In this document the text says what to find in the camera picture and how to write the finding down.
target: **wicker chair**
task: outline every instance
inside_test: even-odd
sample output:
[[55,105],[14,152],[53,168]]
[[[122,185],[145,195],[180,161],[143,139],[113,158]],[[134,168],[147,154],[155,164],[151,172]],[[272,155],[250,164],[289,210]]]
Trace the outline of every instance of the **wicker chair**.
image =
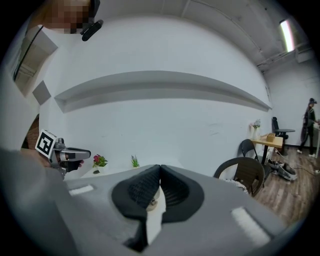
[[[233,165],[238,165],[233,180],[243,184],[248,192],[251,191],[251,195],[254,197],[264,182],[265,171],[262,164],[249,157],[233,158],[221,164],[213,177],[219,179],[221,173]],[[253,188],[255,180],[257,180],[257,186]]]

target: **cable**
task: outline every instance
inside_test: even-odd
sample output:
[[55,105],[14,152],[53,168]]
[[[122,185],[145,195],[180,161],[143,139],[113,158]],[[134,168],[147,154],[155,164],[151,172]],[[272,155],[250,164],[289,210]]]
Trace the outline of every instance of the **cable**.
[[[284,157],[282,154],[280,154],[280,152],[277,149],[275,149],[275,152],[278,153],[282,158],[284,158],[285,160],[290,162],[290,160],[288,158]],[[310,173],[310,174],[312,174],[314,176],[316,176],[318,174],[317,172],[311,171],[311,170],[305,168],[303,165],[296,163],[295,161],[292,161],[292,162],[294,162],[298,166],[301,166],[301,167],[292,167],[287,163],[292,169],[303,169],[303,170],[306,170],[308,173]]]
[[22,60],[20,61],[19,65],[18,65],[18,67],[17,67],[17,69],[16,69],[16,71],[14,72],[13,81],[16,81],[17,76],[18,76],[19,69],[20,69],[20,67],[21,67],[21,65],[22,65],[22,62],[24,62],[25,57],[26,57],[26,55],[27,55],[27,53],[28,53],[28,51],[29,51],[32,43],[33,43],[34,40],[36,39],[36,37],[37,37],[37,35],[39,34],[39,32],[43,29],[43,27],[44,27],[44,26],[40,27],[40,29],[38,30],[38,32],[37,32],[37,33],[35,34],[35,36],[33,37],[33,39],[32,39],[32,41],[31,41],[31,43],[29,44],[28,48],[26,49],[25,54],[24,54],[23,57],[22,57]]

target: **potted plant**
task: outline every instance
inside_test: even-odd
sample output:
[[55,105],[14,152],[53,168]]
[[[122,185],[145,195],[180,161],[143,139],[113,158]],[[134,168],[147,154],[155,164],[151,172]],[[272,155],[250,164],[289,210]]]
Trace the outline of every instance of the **potted plant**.
[[259,139],[259,133],[260,133],[260,119],[255,120],[254,123],[251,124],[251,126],[254,128],[252,139],[257,140]]
[[104,156],[96,154],[93,157],[92,168],[97,167],[99,173],[105,174],[108,172],[109,166],[107,164],[108,164],[108,161],[105,159]]
[[137,159],[137,157],[136,156],[131,156],[131,163],[132,163],[132,167],[133,168],[138,168],[138,167],[140,167],[140,165],[139,165],[139,162],[138,162],[138,159]]

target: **fluorescent light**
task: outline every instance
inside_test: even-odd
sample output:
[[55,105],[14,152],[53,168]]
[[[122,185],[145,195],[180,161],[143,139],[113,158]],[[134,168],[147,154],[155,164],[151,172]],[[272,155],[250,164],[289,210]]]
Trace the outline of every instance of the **fluorescent light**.
[[286,44],[286,51],[292,52],[295,49],[295,44],[294,44],[294,40],[291,34],[291,29],[289,26],[289,23],[287,20],[284,20],[283,22],[280,23],[282,31],[283,31],[283,35],[284,35],[284,39],[285,39],[285,44]]

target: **person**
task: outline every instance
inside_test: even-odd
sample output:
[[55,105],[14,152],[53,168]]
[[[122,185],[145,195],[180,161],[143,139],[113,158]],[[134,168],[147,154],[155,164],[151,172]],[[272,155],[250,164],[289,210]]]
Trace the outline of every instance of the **person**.
[[[12,41],[3,64],[7,67],[11,77],[16,77],[19,69],[19,61],[24,55],[21,46],[27,32],[39,25],[47,29],[61,30],[65,34],[73,34],[82,30],[90,18],[90,8],[95,1],[92,0],[48,0],[37,9],[23,24],[15,39]],[[24,156],[33,158],[44,167],[51,167],[49,160],[34,149],[21,149]]]
[[310,138],[310,154],[309,157],[314,158],[316,155],[314,153],[314,123],[320,124],[319,121],[316,121],[316,115],[315,110],[313,109],[314,105],[317,104],[314,98],[310,98],[308,107],[304,114],[303,119],[303,127],[306,129],[306,136],[303,136],[304,138],[301,139],[301,145],[297,149],[297,152],[299,154],[302,154],[302,148],[306,144],[306,141],[308,139],[308,136]]

